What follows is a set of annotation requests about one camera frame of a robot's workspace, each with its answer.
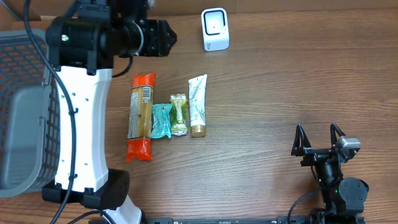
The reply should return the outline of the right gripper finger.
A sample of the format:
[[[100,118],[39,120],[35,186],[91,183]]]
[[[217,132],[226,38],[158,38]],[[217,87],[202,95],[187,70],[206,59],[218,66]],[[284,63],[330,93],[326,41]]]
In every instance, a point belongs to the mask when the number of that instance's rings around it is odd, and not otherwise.
[[[345,133],[337,126],[336,123],[330,124],[330,139],[331,139],[331,146],[335,147],[336,142],[338,140],[337,137],[345,136]]]
[[[301,124],[296,126],[295,139],[291,150],[292,156],[304,156],[308,150],[312,150],[310,141]]]

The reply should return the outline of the white Pantene tube gold cap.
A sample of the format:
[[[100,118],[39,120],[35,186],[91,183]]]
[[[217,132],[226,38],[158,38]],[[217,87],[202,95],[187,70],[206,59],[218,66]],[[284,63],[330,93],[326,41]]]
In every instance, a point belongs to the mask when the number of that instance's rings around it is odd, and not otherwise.
[[[207,74],[188,81],[191,135],[201,138],[206,135],[205,93]]]

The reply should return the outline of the teal snack packet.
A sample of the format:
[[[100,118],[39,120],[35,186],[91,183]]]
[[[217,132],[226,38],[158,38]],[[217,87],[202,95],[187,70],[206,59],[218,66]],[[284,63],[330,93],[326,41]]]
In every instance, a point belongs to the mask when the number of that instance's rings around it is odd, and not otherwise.
[[[160,139],[163,137],[172,137],[170,112],[172,109],[171,103],[161,103],[152,106],[152,139]]]

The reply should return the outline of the green yellow snack bar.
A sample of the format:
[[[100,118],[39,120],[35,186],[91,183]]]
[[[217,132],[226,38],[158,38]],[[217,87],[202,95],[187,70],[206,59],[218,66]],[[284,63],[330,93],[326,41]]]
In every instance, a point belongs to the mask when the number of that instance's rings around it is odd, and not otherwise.
[[[188,132],[187,126],[187,98],[185,94],[174,94],[170,96],[172,104],[171,133],[175,136],[185,136]]]

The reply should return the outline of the spaghetti pack with red ends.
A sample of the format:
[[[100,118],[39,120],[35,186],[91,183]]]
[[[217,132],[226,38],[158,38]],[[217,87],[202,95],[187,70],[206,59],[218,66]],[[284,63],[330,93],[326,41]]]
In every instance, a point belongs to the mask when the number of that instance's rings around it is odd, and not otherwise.
[[[151,160],[152,106],[155,72],[135,74],[132,80],[126,161]]]

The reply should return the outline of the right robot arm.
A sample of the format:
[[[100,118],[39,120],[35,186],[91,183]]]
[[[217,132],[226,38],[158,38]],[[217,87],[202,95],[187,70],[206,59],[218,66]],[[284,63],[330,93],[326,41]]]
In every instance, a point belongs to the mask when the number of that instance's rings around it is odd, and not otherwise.
[[[302,167],[310,167],[318,188],[301,196],[288,211],[287,223],[364,223],[369,185],[354,177],[345,178],[341,165],[351,160],[361,148],[359,139],[348,137],[336,123],[330,124],[331,146],[314,149],[301,124],[295,131],[291,155],[301,157]],[[321,193],[323,208],[314,208],[305,218],[294,217],[294,208],[306,198]]]

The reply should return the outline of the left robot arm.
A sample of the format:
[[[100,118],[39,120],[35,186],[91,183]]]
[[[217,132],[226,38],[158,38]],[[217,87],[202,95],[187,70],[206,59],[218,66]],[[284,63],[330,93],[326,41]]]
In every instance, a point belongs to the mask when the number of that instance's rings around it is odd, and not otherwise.
[[[60,155],[42,198],[79,203],[108,223],[144,223],[128,195],[130,176],[110,169],[104,150],[105,111],[114,59],[165,57],[176,33],[147,18],[154,1],[75,1],[46,31],[50,72],[57,79]]]

